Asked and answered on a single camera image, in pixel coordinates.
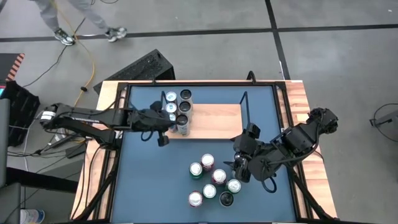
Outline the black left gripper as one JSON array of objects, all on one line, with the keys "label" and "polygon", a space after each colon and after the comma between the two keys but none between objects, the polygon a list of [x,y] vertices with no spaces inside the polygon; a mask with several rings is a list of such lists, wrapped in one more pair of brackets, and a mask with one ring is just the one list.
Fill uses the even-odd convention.
[{"label": "black left gripper", "polygon": [[154,132],[158,132],[158,146],[165,146],[169,138],[165,133],[176,131],[176,125],[171,118],[177,117],[177,111],[136,110],[132,114],[132,132],[141,132],[141,140],[146,142],[151,139]]}]

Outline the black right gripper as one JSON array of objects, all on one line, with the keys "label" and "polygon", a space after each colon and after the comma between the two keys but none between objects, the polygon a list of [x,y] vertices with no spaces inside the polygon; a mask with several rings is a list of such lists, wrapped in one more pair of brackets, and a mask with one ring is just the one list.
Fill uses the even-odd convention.
[{"label": "black right gripper", "polygon": [[233,167],[234,176],[241,182],[249,182],[251,173],[248,165],[257,149],[257,141],[249,136],[236,136],[230,139],[236,152],[234,161],[224,161],[227,166]]}]

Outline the dark-topped cans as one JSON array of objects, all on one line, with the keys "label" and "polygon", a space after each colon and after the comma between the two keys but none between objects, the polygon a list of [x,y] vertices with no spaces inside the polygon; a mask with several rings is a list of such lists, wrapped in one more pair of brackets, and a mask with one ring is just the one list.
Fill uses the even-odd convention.
[{"label": "dark-topped cans", "polygon": [[192,92],[189,89],[184,89],[180,92],[180,101],[193,103]]},{"label": "dark-topped cans", "polygon": [[234,202],[234,196],[231,192],[222,192],[220,194],[219,201],[222,206],[230,207]]},{"label": "dark-topped cans", "polygon": [[179,133],[182,136],[188,136],[190,134],[190,123],[189,123],[189,118],[184,115],[180,114],[176,118],[176,125]]}]

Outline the white Celsius can black lid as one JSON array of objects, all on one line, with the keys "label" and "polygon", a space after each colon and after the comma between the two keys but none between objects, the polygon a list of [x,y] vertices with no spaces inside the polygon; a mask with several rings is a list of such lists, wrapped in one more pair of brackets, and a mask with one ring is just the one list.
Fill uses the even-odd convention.
[{"label": "white Celsius can black lid", "polygon": [[189,117],[192,113],[192,105],[188,101],[182,101],[178,105],[179,114],[184,114],[185,116]]}]

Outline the red Coca-Cola can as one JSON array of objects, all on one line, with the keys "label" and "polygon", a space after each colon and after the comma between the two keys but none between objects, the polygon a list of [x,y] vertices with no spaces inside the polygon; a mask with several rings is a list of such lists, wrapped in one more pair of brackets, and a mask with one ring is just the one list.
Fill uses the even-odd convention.
[{"label": "red Coca-Cola can", "polygon": [[215,185],[225,185],[227,182],[227,175],[223,169],[216,169],[211,175],[211,181]]},{"label": "red Coca-Cola can", "polygon": [[203,196],[198,191],[193,191],[188,196],[188,203],[191,207],[199,207],[203,203]]},{"label": "red Coca-Cola can", "polygon": [[215,159],[211,154],[204,154],[201,157],[200,163],[203,170],[208,172],[214,168]]}]

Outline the green Sprite can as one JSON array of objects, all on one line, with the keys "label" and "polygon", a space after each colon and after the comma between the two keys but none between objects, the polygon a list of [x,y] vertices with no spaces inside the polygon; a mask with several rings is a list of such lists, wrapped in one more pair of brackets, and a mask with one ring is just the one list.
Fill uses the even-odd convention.
[{"label": "green Sprite can", "polygon": [[198,162],[193,162],[189,167],[190,177],[192,179],[200,179],[203,176],[202,165]]},{"label": "green Sprite can", "polygon": [[232,194],[237,194],[241,190],[241,183],[237,179],[230,179],[226,183],[226,191],[232,193]]},{"label": "green Sprite can", "polygon": [[217,189],[213,184],[206,184],[202,189],[203,197],[206,199],[211,199],[216,196]]}]

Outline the black computer case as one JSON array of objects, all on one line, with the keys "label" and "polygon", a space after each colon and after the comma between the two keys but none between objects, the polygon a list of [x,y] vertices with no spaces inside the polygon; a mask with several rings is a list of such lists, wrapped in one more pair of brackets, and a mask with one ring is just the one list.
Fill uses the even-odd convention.
[{"label": "black computer case", "polygon": [[114,73],[105,81],[115,80],[175,80],[174,66],[157,50]]}]

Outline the blue table mat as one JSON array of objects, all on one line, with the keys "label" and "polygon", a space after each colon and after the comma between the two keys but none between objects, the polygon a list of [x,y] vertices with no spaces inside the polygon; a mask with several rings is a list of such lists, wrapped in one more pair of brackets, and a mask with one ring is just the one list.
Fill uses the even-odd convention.
[{"label": "blue table mat", "polygon": [[[251,122],[261,129],[260,140],[269,142],[280,133],[271,86],[133,86],[129,106],[148,108],[160,100],[161,92],[180,91],[193,93],[194,103],[239,104],[248,93]],[[188,171],[192,162],[210,153],[215,158],[215,169],[230,168],[224,161],[233,161],[233,142],[229,140],[177,140],[159,147],[157,134],[147,142],[141,133],[126,133],[121,149],[118,179],[114,193],[112,223],[232,223],[295,221],[290,183],[286,168],[282,166],[274,180],[277,192],[266,192],[253,176],[242,184],[240,193],[234,195],[230,207],[216,198],[205,200],[198,208],[188,203],[194,190],[201,191],[211,183],[211,174],[193,179]]]}]

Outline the black power brick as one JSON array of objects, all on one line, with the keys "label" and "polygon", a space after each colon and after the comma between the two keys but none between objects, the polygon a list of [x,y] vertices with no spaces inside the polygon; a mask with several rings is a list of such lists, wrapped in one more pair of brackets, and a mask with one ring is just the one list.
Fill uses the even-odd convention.
[{"label": "black power brick", "polygon": [[84,154],[86,152],[86,144],[82,143],[73,147],[70,147],[65,150],[65,155],[68,159],[79,156],[80,154]]}]

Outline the black bench beam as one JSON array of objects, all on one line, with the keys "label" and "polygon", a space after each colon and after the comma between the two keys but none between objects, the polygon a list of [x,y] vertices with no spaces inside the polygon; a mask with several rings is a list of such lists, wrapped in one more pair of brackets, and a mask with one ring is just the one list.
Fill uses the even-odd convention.
[{"label": "black bench beam", "polygon": [[78,182],[49,175],[36,174],[25,170],[6,168],[6,184],[19,183],[24,187],[75,193]]}]

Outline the black crate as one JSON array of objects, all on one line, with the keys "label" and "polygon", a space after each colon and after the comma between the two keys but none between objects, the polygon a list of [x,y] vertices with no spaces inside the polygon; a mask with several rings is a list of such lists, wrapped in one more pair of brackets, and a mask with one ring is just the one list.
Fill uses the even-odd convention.
[{"label": "black crate", "polygon": [[1,98],[7,98],[10,101],[9,124],[11,127],[9,127],[8,146],[19,146],[24,142],[27,128],[32,124],[40,106],[39,97],[15,81],[10,81],[6,83]]}]

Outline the grey stand leg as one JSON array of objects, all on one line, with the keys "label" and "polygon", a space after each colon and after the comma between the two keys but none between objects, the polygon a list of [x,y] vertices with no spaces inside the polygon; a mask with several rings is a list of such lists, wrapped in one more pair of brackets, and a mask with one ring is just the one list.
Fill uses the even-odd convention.
[{"label": "grey stand leg", "polygon": [[398,110],[395,110],[393,112],[390,112],[380,118],[373,118],[370,119],[369,122],[371,123],[371,126],[373,127],[380,127],[383,124],[387,123],[393,123],[398,127]]}]

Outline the person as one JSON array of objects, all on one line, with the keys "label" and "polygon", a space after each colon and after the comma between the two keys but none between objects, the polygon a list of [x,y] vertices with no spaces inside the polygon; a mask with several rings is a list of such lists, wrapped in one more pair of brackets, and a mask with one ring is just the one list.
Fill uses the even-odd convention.
[{"label": "person", "polygon": [[[30,0],[36,3],[40,16],[44,23],[51,29],[55,38],[62,44],[69,46],[75,43],[75,39],[67,34],[58,23],[58,11],[54,5],[55,0]],[[105,20],[91,7],[89,0],[67,0],[75,9],[80,11],[98,29],[104,32],[109,42],[122,39],[127,34],[125,27],[110,27]]]}]

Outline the grey cabinet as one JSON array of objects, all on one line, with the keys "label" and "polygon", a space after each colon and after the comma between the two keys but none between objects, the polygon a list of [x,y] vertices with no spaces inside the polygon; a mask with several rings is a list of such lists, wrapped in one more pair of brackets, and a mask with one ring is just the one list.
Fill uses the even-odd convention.
[{"label": "grey cabinet", "polygon": [[0,100],[0,224],[20,224],[21,185],[7,183],[8,99]]}]

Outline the white blue container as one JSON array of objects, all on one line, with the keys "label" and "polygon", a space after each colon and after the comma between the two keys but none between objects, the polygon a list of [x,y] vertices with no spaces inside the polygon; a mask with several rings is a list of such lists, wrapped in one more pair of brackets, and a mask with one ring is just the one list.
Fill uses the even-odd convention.
[{"label": "white blue container", "polygon": [[41,224],[45,219],[45,212],[38,209],[21,209],[20,224]]}]

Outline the black orange striped mat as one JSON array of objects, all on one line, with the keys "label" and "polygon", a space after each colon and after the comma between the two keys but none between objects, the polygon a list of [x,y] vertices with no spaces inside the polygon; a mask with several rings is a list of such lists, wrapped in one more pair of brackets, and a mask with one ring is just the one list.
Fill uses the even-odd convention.
[{"label": "black orange striped mat", "polygon": [[0,80],[14,81],[25,54],[0,53]]}]

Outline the black metal table frame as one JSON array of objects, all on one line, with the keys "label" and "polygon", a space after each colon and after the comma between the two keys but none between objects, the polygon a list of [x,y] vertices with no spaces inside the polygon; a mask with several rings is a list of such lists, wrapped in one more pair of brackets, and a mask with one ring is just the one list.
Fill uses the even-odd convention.
[{"label": "black metal table frame", "polygon": [[[150,84],[149,80],[138,81],[104,81],[99,94],[97,109],[107,108],[118,96],[125,96],[127,84]],[[155,84],[250,84],[249,80],[160,80]],[[278,84],[277,102],[282,110],[283,127],[287,127],[288,119],[294,124],[304,122],[308,118],[310,107],[301,80],[259,80],[258,84]],[[95,152],[98,143],[94,140],[88,141],[84,162],[80,172],[75,201],[71,218],[76,218],[85,209],[86,202],[89,202],[97,193],[100,184],[101,173],[109,174],[108,166],[114,163],[114,153],[107,153],[103,150]],[[321,149],[318,148],[311,156],[306,158],[301,166],[297,166],[295,171],[300,174],[300,178],[305,181],[307,189],[313,195],[318,204],[327,214],[336,217],[335,204],[331,194],[328,177],[326,175],[324,162],[321,161]]]}]

